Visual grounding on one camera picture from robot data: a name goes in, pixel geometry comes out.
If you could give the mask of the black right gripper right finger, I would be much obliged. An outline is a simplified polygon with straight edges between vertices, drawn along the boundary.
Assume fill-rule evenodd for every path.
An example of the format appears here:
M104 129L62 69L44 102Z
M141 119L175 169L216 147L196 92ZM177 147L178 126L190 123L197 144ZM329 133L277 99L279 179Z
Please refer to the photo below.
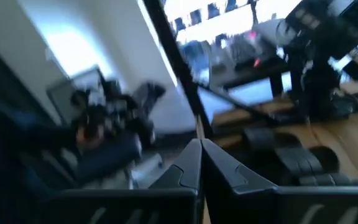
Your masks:
M203 146L202 180L212 224L274 224L277 185L209 139Z

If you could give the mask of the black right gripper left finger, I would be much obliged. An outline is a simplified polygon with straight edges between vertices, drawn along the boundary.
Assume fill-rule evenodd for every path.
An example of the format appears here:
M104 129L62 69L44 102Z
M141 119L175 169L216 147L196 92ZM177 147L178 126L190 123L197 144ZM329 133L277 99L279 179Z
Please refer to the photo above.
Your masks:
M150 189L189 190L198 195L202 151L201 140L192 139L174 163L150 186Z

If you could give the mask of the black tire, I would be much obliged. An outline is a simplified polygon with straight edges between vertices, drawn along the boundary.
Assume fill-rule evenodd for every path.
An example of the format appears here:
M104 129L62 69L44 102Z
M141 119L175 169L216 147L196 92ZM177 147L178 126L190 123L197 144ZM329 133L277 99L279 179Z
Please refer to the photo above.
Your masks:
M242 133L245 148L257 156L276 154L281 149L302 147L297 136L275 132L269 128L245 128Z
M292 183L299 186L348 186L350 178L339 172L337 154L327 146L281 147L275 153Z

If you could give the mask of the wooden shelf black metal frame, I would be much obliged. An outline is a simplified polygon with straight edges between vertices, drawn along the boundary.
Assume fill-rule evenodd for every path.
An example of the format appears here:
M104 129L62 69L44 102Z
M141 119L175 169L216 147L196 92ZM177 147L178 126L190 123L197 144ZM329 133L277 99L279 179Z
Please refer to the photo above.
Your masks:
M201 98L198 94L198 89L202 88L218 98L225 100L236 108L243 109L248 112L252 118L250 122L256 123L263 121L267 127L278 127L290 123L290 116L285 115L283 112L264 113L256 110L252 106L240 102L239 100L231 97L227 92L222 89L210 86L198 81L195 81L191 75L191 70L188 64L183 59L180 50L176 44L175 38L172 34L170 25L168 24L167 17L162 9L162 5L159 0L141 0L147 10L147 14L150 16L152 24L155 27L159 41L167 55L169 64L175 76L180 81L180 84L185 92L185 96L189 102L190 108L196 117L197 123L201 125L201 129L204 131L205 137L213 139L218 136L225 135L224 132L215 132L206 114L205 107L201 102Z

